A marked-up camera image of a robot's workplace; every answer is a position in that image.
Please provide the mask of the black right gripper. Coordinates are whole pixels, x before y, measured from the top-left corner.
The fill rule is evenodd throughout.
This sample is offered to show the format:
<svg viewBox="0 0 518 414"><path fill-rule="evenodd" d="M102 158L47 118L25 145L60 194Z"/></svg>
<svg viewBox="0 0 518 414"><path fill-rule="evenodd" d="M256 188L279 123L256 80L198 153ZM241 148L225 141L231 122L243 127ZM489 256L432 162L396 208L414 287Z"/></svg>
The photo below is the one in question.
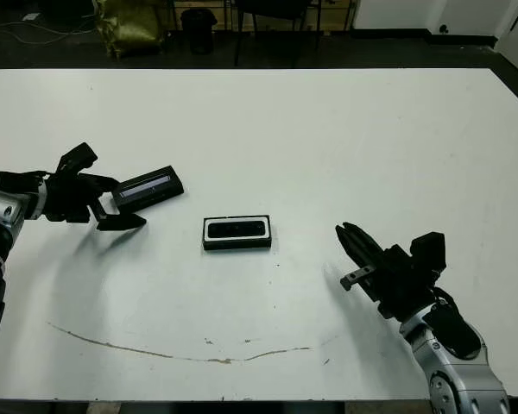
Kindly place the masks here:
<svg viewBox="0 0 518 414"><path fill-rule="evenodd" d="M346 291L359 285L384 318L407 320L435 301L435 269L397 245L382 249L356 224L344 222L335 230L344 251L358 266L340 279L340 285Z"/></svg>

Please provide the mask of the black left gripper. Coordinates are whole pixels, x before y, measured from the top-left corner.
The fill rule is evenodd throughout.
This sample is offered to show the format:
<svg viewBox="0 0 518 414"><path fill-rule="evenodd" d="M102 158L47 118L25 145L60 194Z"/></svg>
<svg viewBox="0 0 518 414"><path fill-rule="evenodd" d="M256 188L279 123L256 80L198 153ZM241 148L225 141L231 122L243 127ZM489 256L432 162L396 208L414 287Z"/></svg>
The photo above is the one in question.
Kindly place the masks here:
<svg viewBox="0 0 518 414"><path fill-rule="evenodd" d="M111 177L75 173L49 174L43 181L46 194L40 215L50 222L88 223L90 214L98 220L99 231L139 229L147 220L136 214L103 215L99 198L118 188Z"/></svg>

